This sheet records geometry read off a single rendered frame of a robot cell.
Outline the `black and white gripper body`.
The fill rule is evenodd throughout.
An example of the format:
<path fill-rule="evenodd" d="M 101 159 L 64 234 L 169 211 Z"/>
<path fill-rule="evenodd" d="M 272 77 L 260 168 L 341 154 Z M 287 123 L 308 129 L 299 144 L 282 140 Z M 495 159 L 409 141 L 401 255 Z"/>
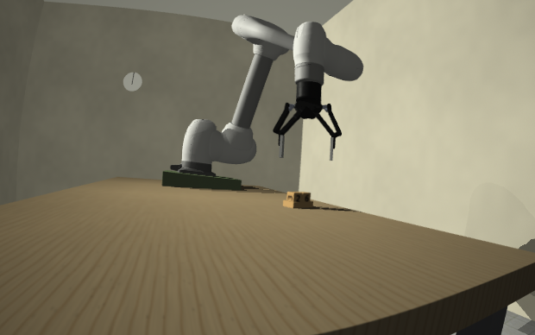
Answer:
<path fill-rule="evenodd" d="M 311 111 L 310 106 L 313 106 L 318 113 L 322 110 L 321 104 L 321 90 L 322 86 L 318 82 L 302 81 L 297 83 L 296 103 L 294 109 L 296 111 L 304 105 L 305 110 L 299 115 L 303 119 L 314 119 L 316 116 Z"/>

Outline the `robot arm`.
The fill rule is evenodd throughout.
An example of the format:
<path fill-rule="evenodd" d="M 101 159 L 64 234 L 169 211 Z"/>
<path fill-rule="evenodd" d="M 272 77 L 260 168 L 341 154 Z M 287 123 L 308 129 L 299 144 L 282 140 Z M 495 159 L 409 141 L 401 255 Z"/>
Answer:
<path fill-rule="evenodd" d="M 357 80 L 362 75 L 361 59 L 326 38 L 320 23 L 304 22 L 292 36 L 271 22 L 255 18 L 240 15 L 232 23 L 236 35 L 254 44 L 255 55 L 232 122 L 220 132 L 211 120 L 194 120 L 185 134 L 182 162 L 170 166 L 172 170 L 216 176 L 211 171 L 213 161 L 243 164 L 253 160 L 256 143 L 250 125 L 273 61 L 289 49 L 293 51 L 296 85 L 302 81 L 323 85 L 325 73 L 344 81 Z"/>

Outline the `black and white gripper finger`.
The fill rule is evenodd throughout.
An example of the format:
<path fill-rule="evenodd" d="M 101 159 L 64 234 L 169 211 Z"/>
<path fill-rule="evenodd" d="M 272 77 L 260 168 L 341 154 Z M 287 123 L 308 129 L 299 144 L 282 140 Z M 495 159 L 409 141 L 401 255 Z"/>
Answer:
<path fill-rule="evenodd" d="M 310 106 L 311 111 L 314 113 L 314 115 L 319 119 L 318 121 L 325 127 L 325 129 L 328 131 L 328 133 L 331 135 L 330 138 L 330 161 L 333 161 L 333 149 L 335 148 L 336 144 L 336 138 L 338 136 L 342 135 L 342 131 L 340 130 L 337 120 L 335 119 L 332 111 L 331 111 L 331 104 L 325 104 L 323 105 L 323 108 L 326 112 L 328 112 L 330 120 L 332 121 L 335 130 L 337 131 L 336 134 L 333 132 L 333 130 L 330 128 L 330 126 L 325 122 L 325 120 L 320 116 L 320 114 L 317 112 L 317 110 Z"/>
<path fill-rule="evenodd" d="M 275 134 L 279 135 L 279 146 L 280 146 L 280 152 L 279 152 L 279 158 L 283 158 L 284 156 L 284 141 L 285 137 L 284 135 L 289 131 L 289 129 L 300 119 L 300 114 L 305 110 L 305 106 L 302 105 L 299 110 L 293 115 L 293 117 L 287 122 L 287 124 L 280 130 L 281 126 L 285 122 L 289 112 L 294 108 L 294 104 L 285 104 L 285 109 L 282 112 L 277 124 L 274 126 L 273 132 Z"/>

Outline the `tan wooden cube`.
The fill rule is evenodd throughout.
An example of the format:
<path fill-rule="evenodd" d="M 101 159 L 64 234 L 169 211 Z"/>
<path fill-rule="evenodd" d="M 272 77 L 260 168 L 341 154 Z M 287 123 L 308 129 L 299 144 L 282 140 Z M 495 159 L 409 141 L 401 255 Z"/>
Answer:
<path fill-rule="evenodd" d="M 301 202 L 311 201 L 311 193 L 306 193 L 306 192 L 297 192 L 297 193 L 302 193 L 302 201 Z"/>
<path fill-rule="evenodd" d="M 286 200 L 287 201 L 292 201 L 292 202 L 301 202 L 302 201 L 302 193 L 287 192 Z"/>

